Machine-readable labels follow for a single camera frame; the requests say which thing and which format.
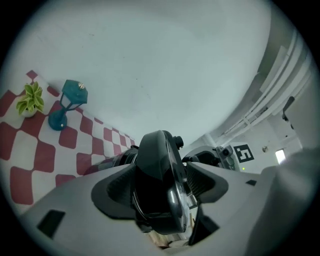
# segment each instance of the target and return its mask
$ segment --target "teal lantern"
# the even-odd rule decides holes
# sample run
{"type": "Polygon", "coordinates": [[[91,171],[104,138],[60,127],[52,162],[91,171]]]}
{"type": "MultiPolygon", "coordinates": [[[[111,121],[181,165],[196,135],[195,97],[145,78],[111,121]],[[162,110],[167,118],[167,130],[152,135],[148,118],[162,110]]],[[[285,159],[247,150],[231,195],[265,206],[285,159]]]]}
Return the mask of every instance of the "teal lantern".
{"type": "Polygon", "coordinates": [[[74,80],[66,80],[62,88],[60,105],[62,109],[49,115],[49,125],[55,131],[61,131],[67,126],[66,112],[75,110],[88,100],[88,91],[84,84],[74,80]]]}

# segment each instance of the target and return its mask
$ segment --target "checkered surface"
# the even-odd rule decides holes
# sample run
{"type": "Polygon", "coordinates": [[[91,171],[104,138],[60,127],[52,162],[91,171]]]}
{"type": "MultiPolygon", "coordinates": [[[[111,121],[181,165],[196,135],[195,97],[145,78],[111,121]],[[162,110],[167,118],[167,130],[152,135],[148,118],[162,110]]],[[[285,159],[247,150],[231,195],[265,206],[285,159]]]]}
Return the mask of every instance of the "checkered surface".
{"type": "Polygon", "coordinates": [[[109,157],[126,151],[134,140],[81,108],[68,111],[67,127],[52,130],[48,115],[61,108],[60,93],[33,70],[21,81],[21,91],[8,90],[0,99],[0,170],[2,185],[18,213],[56,186],[105,169],[109,157]],[[43,113],[18,115],[16,104],[26,83],[42,87],[43,113]]]}

